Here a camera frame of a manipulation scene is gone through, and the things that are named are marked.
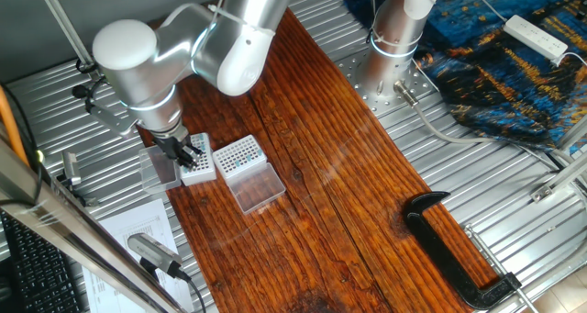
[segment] metal fitting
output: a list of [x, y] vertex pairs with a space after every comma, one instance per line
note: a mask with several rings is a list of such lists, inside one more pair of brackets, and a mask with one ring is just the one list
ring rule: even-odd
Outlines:
[[415, 95], [412, 94], [409, 89], [407, 89], [403, 81], [396, 81], [395, 84], [393, 84], [393, 90], [399, 96], [401, 96], [407, 102], [407, 104], [410, 105], [410, 107], [414, 107], [419, 103], [417, 98], [415, 98]]

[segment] blue patterned cloth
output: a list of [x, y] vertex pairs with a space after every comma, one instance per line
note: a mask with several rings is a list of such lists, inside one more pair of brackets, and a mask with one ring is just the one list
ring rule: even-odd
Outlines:
[[[569, 45], [568, 51], [587, 55], [587, 25], [576, 18], [580, 0], [487, 1], [502, 16], [524, 17]], [[345, 3], [371, 26], [370, 0]], [[461, 125], [480, 136], [552, 150], [587, 113], [587, 69], [571, 57], [551, 67], [504, 33], [503, 24], [481, 0], [438, 0], [415, 57]]]

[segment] wood grain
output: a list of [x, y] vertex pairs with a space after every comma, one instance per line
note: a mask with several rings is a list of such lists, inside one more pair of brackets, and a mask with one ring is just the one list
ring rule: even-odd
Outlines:
[[[247, 216], [220, 174], [168, 191], [221, 312], [472, 311], [403, 223], [425, 182], [289, 10], [249, 94], [178, 87], [191, 133], [215, 150], [253, 134], [287, 188]], [[495, 279], [443, 206], [426, 217], [478, 285]]]

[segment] black c-clamp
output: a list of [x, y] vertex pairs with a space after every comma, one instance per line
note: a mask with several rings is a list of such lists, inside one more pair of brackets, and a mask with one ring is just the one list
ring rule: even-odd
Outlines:
[[434, 192], [413, 199], [405, 210], [405, 223], [465, 303], [475, 309], [487, 310], [522, 285], [512, 273], [504, 275], [499, 282], [484, 290], [477, 287], [471, 280], [457, 258], [424, 218], [424, 211], [448, 196], [450, 196], [449, 193]]

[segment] paper document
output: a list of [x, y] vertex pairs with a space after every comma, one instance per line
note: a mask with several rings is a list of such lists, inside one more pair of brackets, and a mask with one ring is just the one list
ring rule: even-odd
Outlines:
[[[140, 260], [140, 256], [128, 248], [127, 240], [130, 235], [144, 232], [155, 240], [177, 252], [173, 239], [172, 227], [165, 213], [163, 201], [158, 199], [140, 207], [135, 207], [117, 216], [100, 222], [133, 258]], [[194, 311], [190, 289], [183, 280], [173, 279], [161, 270], [157, 270], [159, 283], [187, 312]], [[126, 296], [118, 293], [112, 286], [83, 268], [83, 279], [92, 313], [142, 313], [143, 308], [135, 304]]]

